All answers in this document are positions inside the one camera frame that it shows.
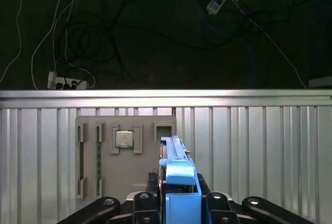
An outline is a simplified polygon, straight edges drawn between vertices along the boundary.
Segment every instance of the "white cable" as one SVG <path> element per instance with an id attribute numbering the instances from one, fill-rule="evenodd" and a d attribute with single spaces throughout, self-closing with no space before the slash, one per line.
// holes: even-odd
<path id="1" fill-rule="evenodd" d="M 5 71 L 4 71 L 4 74 L 2 75 L 1 79 L 0 79 L 0 82 L 3 81 L 3 79 L 5 78 L 5 75 L 9 69 L 9 67 L 13 64 L 14 61 L 16 61 L 16 59 L 21 55 L 22 53 L 22 37 L 21 37 L 21 29 L 20 29 L 20 23 L 19 23 L 19 16 L 20 16 L 20 13 L 21 13 L 21 9 L 22 9 L 22 0 L 20 0 L 20 6 L 19 6 L 19 10 L 17 12 L 17 15 L 16 15 L 16 25 L 17 25 L 17 30 L 18 30 L 18 33 L 19 33 L 19 44 L 20 44 L 20 51 L 19 53 L 15 56 L 14 59 L 11 60 L 11 62 L 8 64 L 8 66 L 6 67 Z"/>
<path id="2" fill-rule="evenodd" d="M 71 14 L 72 14 L 73 6 L 74 6 L 74 1 L 75 1 L 75 0 L 72 0 L 72 5 L 71 5 L 71 8 L 70 8 L 70 10 L 69 10 L 69 14 L 68 14 L 68 17 L 67 17 L 67 22 L 69 21 L 69 18 L 70 18 Z M 66 61 L 67 61 L 67 47 L 68 47 L 68 31 L 67 31 L 67 28 L 66 28 L 66 30 L 65 30 L 65 33 L 66 33 L 66 42 L 65 42 L 65 48 L 64 48 L 64 57 L 65 57 L 65 59 L 66 59 Z M 70 63 L 70 62 L 68 62 L 68 64 L 69 64 L 70 66 L 72 66 L 72 67 L 77 67 L 77 66 L 75 66 L 74 64 L 72 64 L 72 63 Z M 82 71 L 87 72 L 88 74 L 90 74 L 90 75 L 92 76 L 92 78 L 93 78 L 93 84 L 92 84 L 91 86 L 89 86 L 88 89 L 94 88 L 94 86 L 95 86 L 95 84 L 96 84 L 95 76 L 94 76 L 90 71 L 88 71 L 88 70 L 85 69 L 85 68 L 82 68 L 82 67 L 78 67 L 78 68 L 79 68 L 80 70 L 82 70 Z"/>
<path id="3" fill-rule="evenodd" d="M 70 3 L 69 5 L 67 5 L 66 8 L 64 8 L 64 10 L 60 13 L 60 16 L 56 20 L 56 23 L 54 24 L 53 34 L 52 34 L 53 61 L 54 61 L 54 70 L 53 70 L 53 72 L 55 72 L 57 70 L 56 54 L 55 54 L 55 51 L 54 51 L 54 36 L 55 36 L 55 33 L 56 33 L 57 23 L 60 20 L 60 18 L 62 17 L 62 15 L 64 14 L 64 12 L 70 7 L 71 4 L 72 3 Z"/>
<path id="4" fill-rule="evenodd" d="M 39 45 L 37 46 L 37 48 L 35 49 L 35 51 L 34 51 L 33 54 L 32 54 L 32 57 L 31 57 L 31 78 L 32 78 L 33 86 L 35 87 L 36 90 L 38 90 L 38 87 L 36 86 L 35 79 L 34 79 L 34 77 L 33 77 L 33 59 L 34 59 L 35 54 L 37 53 L 38 49 L 40 48 L 40 46 L 43 44 L 43 42 L 45 41 L 45 39 L 48 37 L 48 35 L 49 35 L 49 34 L 52 32 L 52 30 L 53 30 L 53 27 L 54 27 L 54 24 L 55 24 L 55 21 L 56 21 L 56 17 L 57 17 L 57 13 L 58 13 L 59 4 L 60 4 L 60 0 L 58 0 L 58 3 L 57 3 L 57 7 L 56 7 L 56 11 L 55 11 L 55 13 L 54 13 L 53 23 L 52 23 L 52 27 L 51 27 L 51 29 L 50 29 L 49 32 L 45 35 L 45 37 L 41 40 L 41 42 L 39 43 Z"/>
<path id="5" fill-rule="evenodd" d="M 72 14 L 74 2 L 75 2 L 75 0 L 72 0 L 71 3 L 66 6 L 66 8 L 60 13 L 58 19 L 56 20 L 56 22 L 54 24 L 53 35 L 52 35 L 54 72 L 56 71 L 56 68 L 57 68 L 56 54 L 55 54 L 55 51 L 54 51 L 54 35 L 55 35 L 56 28 L 57 28 L 57 23 L 60 20 L 60 18 L 62 17 L 62 15 L 65 13 L 65 11 L 70 7 L 69 14 L 68 14 L 68 17 L 67 17 L 67 22 L 68 22 L 71 14 Z M 65 59 L 67 61 L 67 46 L 68 46 L 68 32 L 67 32 L 67 28 L 65 29 L 65 37 L 66 37 L 66 42 L 65 42 L 65 53 L 64 53 L 64 56 L 65 56 Z M 70 62 L 68 62 L 68 64 L 70 66 L 72 66 L 72 67 L 77 67 L 77 66 L 75 66 L 74 64 L 72 64 Z M 96 84 L 95 76 L 90 71 L 88 71 L 85 68 L 82 68 L 82 67 L 77 67 L 77 68 L 79 68 L 80 70 L 82 70 L 84 72 L 87 72 L 88 74 L 90 74 L 92 76 L 92 78 L 93 78 L 93 84 L 91 86 L 89 86 L 88 88 L 89 89 L 93 88 L 95 86 L 95 84 Z"/>
<path id="6" fill-rule="evenodd" d="M 239 11 L 246 15 L 246 13 L 244 13 L 244 11 L 240 8 L 240 6 L 237 4 L 237 2 L 235 2 L 235 0 L 231 0 L 235 5 L 236 7 L 239 9 Z M 263 30 L 255 21 L 253 21 L 251 18 L 249 18 L 250 21 L 253 22 L 254 25 L 256 25 L 261 31 L 263 31 L 263 33 L 267 36 L 268 39 L 270 39 L 270 41 L 275 45 L 275 47 L 279 50 L 280 54 L 286 59 L 286 61 L 292 66 L 292 68 L 294 69 L 296 75 L 297 75 L 297 78 L 299 79 L 299 81 L 301 82 L 302 86 L 306 89 L 308 89 L 308 87 L 303 83 L 299 73 L 297 72 L 297 69 L 295 68 L 295 66 L 291 63 L 291 61 L 287 58 L 287 56 L 284 54 L 284 52 L 282 52 L 281 48 L 279 48 L 279 46 L 273 41 L 273 39 L 269 36 L 268 33 L 266 33 L 265 30 Z"/>

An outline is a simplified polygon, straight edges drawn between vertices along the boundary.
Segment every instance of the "dark floor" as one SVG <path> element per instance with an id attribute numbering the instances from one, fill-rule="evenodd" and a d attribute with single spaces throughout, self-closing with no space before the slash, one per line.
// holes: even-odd
<path id="1" fill-rule="evenodd" d="M 199 0 L 204 6 L 210 0 Z M 292 4 L 292 0 L 242 0 L 251 10 L 280 9 Z M 71 2 L 61 0 L 60 12 Z M 105 10 L 110 19 L 102 14 L 101 0 L 76 0 L 73 14 L 91 11 L 111 23 L 123 0 L 105 0 Z M 20 25 L 23 51 L 8 70 L 0 89 L 34 89 L 31 79 L 32 54 L 50 30 L 57 0 L 23 0 Z M 16 14 L 19 0 L 0 1 L 0 75 L 19 50 Z M 331 23 L 332 1 L 313 0 L 297 6 L 291 19 L 268 29 L 269 35 L 280 46 L 297 68 L 302 81 L 316 76 L 332 75 Z M 216 16 L 206 20 L 218 30 L 231 34 L 240 24 L 242 15 L 230 2 Z M 274 19 L 285 18 L 289 11 L 274 15 Z M 66 22 L 67 12 L 58 22 L 56 40 Z M 80 17 L 78 21 L 96 24 L 92 17 Z M 195 0 L 139 0 L 126 4 L 118 22 L 148 28 L 162 33 L 176 42 L 210 47 L 202 38 L 203 24 Z M 219 43 L 225 40 L 204 27 L 208 40 Z M 254 82 L 251 81 L 252 59 L 246 45 L 239 41 L 210 50 L 184 47 L 169 39 L 142 29 L 116 26 L 112 36 L 117 44 L 123 66 L 134 77 L 126 74 L 125 81 L 112 76 L 109 71 L 120 72 L 119 61 L 107 63 L 91 61 L 74 62 L 95 72 L 98 84 L 95 89 L 112 88 L 303 88 L 294 69 L 288 64 L 271 41 L 262 35 L 250 43 L 254 55 Z M 97 49 L 91 39 L 91 49 Z M 102 38 L 100 54 L 96 59 L 109 57 L 112 43 Z M 57 64 L 57 73 L 64 76 L 69 65 Z M 52 37 L 48 36 L 34 58 L 34 78 L 39 89 L 47 88 L 48 72 L 53 71 Z M 87 74 L 73 70 L 68 77 L 87 79 Z"/>

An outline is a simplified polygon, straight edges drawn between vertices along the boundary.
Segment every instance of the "slot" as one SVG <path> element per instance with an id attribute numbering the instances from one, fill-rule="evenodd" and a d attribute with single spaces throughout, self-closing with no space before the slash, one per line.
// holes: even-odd
<path id="1" fill-rule="evenodd" d="M 157 141 L 160 142 L 162 137 L 171 137 L 172 127 L 171 126 L 160 126 L 157 127 Z"/>
<path id="2" fill-rule="evenodd" d="M 96 127 L 96 195 L 101 196 L 101 184 L 102 179 L 102 143 L 100 140 L 100 127 Z"/>
<path id="3" fill-rule="evenodd" d="M 84 179 L 84 143 L 79 143 L 79 181 L 78 181 L 78 194 L 81 195 L 81 181 Z"/>

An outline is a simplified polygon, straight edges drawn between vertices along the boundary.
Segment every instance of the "bolt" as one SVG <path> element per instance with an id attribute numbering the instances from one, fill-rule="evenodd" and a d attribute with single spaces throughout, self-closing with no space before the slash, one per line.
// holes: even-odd
<path id="1" fill-rule="evenodd" d="M 229 219 L 227 217 L 222 218 L 223 223 L 228 223 Z"/>
<path id="2" fill-rule="evenodd" d="M 114 203 L 113 199 L 106 199 L 104 205 L 112 205 Z"/>
<path id="3" fill-rule="evenodd" d="M 140 195 L 140 198 L 145 199 L 145 198 L 149 198 L 147 193 L 143 193 Z"/>
<path id="4" fill-rule="evenodd" d="M 220 199 L 222 196 L 220 194 L 212 194 L 212 197 L 215 198 L 215 199 Z"/>
<path id="5" fill-rule="evenodd" d="M 253 198 L 250 198 L 250 199 L 249 199 L 249 202 L 250 202 L 251 204 L 254 204 L 254 205 L 259 204 L 259 200 L 257 200 L 257 199 L 253 199 Z"/>

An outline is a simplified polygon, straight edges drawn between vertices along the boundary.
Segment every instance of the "silver metal panel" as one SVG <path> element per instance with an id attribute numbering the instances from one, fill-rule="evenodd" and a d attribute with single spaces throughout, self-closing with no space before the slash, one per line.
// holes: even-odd
<path id="1" fill-rule="evenodd" d="M 0 92 L 0 222 L 75 211 L 76 116 L 171 115 L 212 190 L 332 219 L 332 91 Z"/>
<path id="2" fill-rule="evenodd" d="M 40 122 L 41 220 L 54 223 L 58 219 L 58 158 L 53 152 L 58 145 L 57 110 L 42 109 Z"/>
<path id="3" fill-rule="evenodd" d="M 21 144 L 21 220 L 27 223 L 39 223 L 37 153 L 37 109 L 22 110 L 22 144 Z"/>
<path id="4" fill-rule="evenodd" d="M 280 107 L 266 108 L 267 198 L 281 205 L 283 144 L 280 139 Z"/>

